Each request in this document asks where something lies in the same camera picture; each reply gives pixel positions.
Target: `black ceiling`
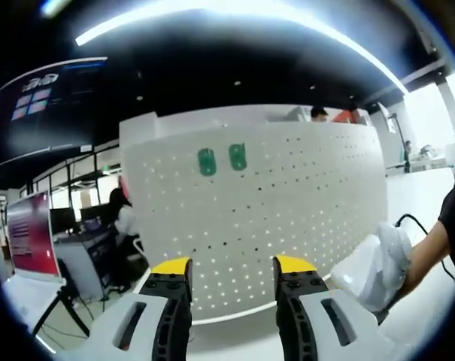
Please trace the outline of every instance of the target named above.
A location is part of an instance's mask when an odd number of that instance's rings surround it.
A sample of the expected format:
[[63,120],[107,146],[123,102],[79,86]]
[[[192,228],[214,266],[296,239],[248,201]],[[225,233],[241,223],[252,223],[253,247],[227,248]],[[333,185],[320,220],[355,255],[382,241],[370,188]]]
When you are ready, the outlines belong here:
[[[96,143],[117,138],[119,121],[148,111],[259,103],[364,107],[361,99],[391,84],[347,47],[280,20],[192,11],[133,23],[77,47],[82,32],[146,1],[74,0],[51,20],[39,17],[42,1],[5,3],[0,0],[0,86],[52,62],[108,56]],[[350,36],[398,78],[435,59],[405,15],[385,0],[292,3]],[[20,187],[58,161],[16,164],[15,177],[8,170],[0,188]]]

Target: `green object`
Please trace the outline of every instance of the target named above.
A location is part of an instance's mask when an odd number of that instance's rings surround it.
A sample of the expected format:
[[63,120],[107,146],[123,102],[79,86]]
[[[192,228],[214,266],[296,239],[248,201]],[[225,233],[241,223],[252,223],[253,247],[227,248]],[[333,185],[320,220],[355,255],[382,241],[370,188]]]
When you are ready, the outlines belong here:
[[245,159],[245,144],[232,144],[229,147],[230,165],[235,171],[243,171],[247,168]]
[[204,177],[210,177],[211,175],[216,174],[217,165],[215,163],[215,155],[212,149],[201,149],[197,153],[197,158],[199,158],[200,173]]

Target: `ceiling light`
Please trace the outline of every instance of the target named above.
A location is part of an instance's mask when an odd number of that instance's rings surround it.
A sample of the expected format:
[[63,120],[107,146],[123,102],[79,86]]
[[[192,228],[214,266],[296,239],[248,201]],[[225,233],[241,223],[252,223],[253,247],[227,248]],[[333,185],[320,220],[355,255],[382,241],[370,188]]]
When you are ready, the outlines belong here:
[[55,17],[71,0],[46,0],[40,11],[44,17]]
[[306,28],[313,29],[349,47],[351,50],[354,50],[386,75],[386,77],[388,77],[404,94],[409,93],[406,87],[391,70],[353,39],[316,19],[307,11],[301,11],[298,8],[283,3],[281,0],[250,0],[248,2],[245,0],[162,0],[150,2],[143,7],[113,17],[110,20],[94,26],[77,37],[75,41],[78,46],[82,46],[110,30],[114,30],[135,21],[154,19],[173,13],[191,10],[213,11],[220,15],[267,17],[276,20],[290,21],[291,23],[297,23]]

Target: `display screen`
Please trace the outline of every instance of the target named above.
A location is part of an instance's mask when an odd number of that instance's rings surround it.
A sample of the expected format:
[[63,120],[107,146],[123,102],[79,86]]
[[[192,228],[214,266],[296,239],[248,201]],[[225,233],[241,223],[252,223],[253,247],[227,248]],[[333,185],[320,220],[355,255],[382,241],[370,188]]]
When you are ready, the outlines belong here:
[[91,145],[102,99],[104,60],[71,61],[26,74],[0,89],[0,164]]
[[50,234],[48,192],[9,205],[7,215],[14,268],[59,275]]

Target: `woman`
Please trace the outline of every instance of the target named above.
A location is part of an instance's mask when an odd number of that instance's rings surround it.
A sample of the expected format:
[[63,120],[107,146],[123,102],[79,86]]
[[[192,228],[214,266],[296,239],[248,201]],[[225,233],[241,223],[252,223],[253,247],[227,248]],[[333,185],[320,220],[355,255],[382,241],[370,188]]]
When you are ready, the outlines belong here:
[[124,293],[130,288],[129,264],[127,256],[136,253],[133,246],[134,239],[138,238],[137,223],[132,204],[123,195],[120,188],[112,190],[109,201],[111,219],[119,232],[117,248],[112,257],[113,282],[120,287],[119,293]]

